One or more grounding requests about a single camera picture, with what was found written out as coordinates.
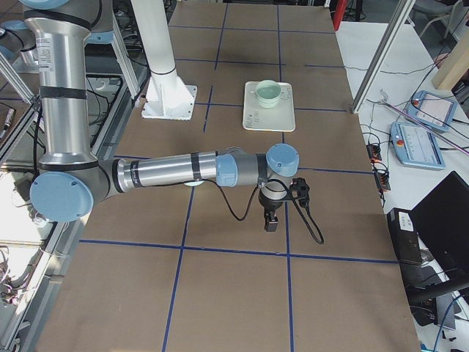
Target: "red object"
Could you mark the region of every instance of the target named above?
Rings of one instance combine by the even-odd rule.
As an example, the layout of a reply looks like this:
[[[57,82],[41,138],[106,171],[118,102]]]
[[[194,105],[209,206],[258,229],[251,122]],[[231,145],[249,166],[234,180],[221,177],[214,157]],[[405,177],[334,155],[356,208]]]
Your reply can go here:
[[[337,3],[336,11],[334,13],[334,18],[332,20],[335,31],[339,30],[340,23],[342,22],[342,19],[344,18],[346,8],[347,8],[347,0],[339,0],[339,2]]]

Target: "chair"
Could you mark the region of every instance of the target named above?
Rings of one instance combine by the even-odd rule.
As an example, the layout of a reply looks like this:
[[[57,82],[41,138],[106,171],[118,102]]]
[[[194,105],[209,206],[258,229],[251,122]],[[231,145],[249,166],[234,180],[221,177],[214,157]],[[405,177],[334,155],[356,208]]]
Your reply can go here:
[[[454,17],[457,6],[462,3],[462,0],[458,0],[454,5],[445,5],[436,0],[417,0],[413,5],[413,20],[415,20],[416,12],[426,15],[428,18],[431,18],[429,23],[426,24],[419,37],[422,38],[425,31],[430,27],[434,22],[441,21],[446,22],[446,31],[443,39],[446,39],[449,33],[449,24]]]

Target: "white desk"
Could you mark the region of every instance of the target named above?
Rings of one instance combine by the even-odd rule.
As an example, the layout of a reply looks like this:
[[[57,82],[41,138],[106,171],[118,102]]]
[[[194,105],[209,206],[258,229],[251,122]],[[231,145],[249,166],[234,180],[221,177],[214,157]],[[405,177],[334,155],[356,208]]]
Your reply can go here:
[[[367,68],[372,60],[374,52],[381,40],[381,37],[386,28],[385,23],[353,23],[343,22],[340,30],[337,32],[337,39],[341,50],[344,65],[346,67]],[[432,64],[432,58],[427,53],[424,45],[418,38],[418,35],[410,25],[404,25],[399,33],[396,42],[390,50],[387,59],[384,62],[381,70],[388,72],[410,72],[419,70]],[[380,90],[384,90],[388,96],[388,101],[394,105],[402,103],[410,99],[410,96],[416,90],[417,86],[422,81],[423,77],[428,73],[429,67],[410,75],[391,75],[387,73],[379,73],[376,81],[373,83],[372,88],[368,94],[368,99],[377,101],[382,97]],[[437,91],[432,85],[432,77],[436,74],[435,68],[426,81],[421,85],[419,90],[425,89],[430,92],[436,92],[441,96],[448,97],[451,95],[449,91]],[[352,94],[355,96],[360,83],[365,76],[366,71],[347,68],[347,77],[350,84]],[[365,102],[359,111],[360,121],[363,124],[369,125],[372,121],[372,103]],[[458,106],[455,118],[458,120],[468,121],[464,112]],[[392,122],[396,121],[397,114],[390,111],[384,106],[376,105],[374,108],[374,119],[372,127],[381,131],[389,131]],[[461,124],[452,124],[456,129],[469,134],[469,126]],[[366,126],[362,126],[363,132],[368,132]],[[387,136],[384,133],[372,131],[377,134],[381,142],[387,141]],[[445,136],[457,142],[459,145],[468,146],[469,140],[459,138],[454,132],[447,132]],[[365,140],[368,140],[368,135],[364,135]],[[446,144],[437,141],[440,147],[447,147]],[[381,144],[383,161],[390,170],[390,185],[391,191],[385,193],[385,206],[384,212],[387,213],[390,209],[406,208],[412,209],[417,205],[449,172],[456,170],[458,174],[469,183],[469,157],[457,151],[443,152],[443,159],[446,163],[446,169],[443,171],[431,171],[424,169],[416,169],[405,167],[397,160],[394,151],[389,150],[388,144]],[[462,299],[460,303],[463,309],[469,314],[469,307]],[[459,348],[462,351],[467,351],[469,346],[469,323],[457,320],[457,331],[449,332],[446,336],[457,336],[454,342],[441,339],[438,343],[437,350],[440,352],[450,351],[451,348]],[[428,348],[433,348],[435,337],[437,334],[437,326],[426,326],[424,328],[416,324],[418,335],[423,343]]]

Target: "white saucer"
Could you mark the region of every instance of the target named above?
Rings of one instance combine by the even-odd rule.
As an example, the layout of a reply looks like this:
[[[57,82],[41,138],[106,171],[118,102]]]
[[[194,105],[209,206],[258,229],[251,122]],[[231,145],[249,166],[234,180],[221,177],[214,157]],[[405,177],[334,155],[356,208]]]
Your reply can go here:
[[[266,109],[257,103],[255,91],[258,83],[247,82],[245,84],[243,127],[253,131],[294,131],[295,110],[292,86],[288,83],[278,83],[281,87],[280,101],[273,108]]]

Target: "white cup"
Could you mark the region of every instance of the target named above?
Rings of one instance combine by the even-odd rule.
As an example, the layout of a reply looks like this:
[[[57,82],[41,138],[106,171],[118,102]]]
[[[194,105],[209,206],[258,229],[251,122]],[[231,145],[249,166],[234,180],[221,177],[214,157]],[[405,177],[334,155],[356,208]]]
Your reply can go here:
[[[257,103],[266,109],[273,108],[280,101],[281,87],[275,81],[267,79],[256,85]]]

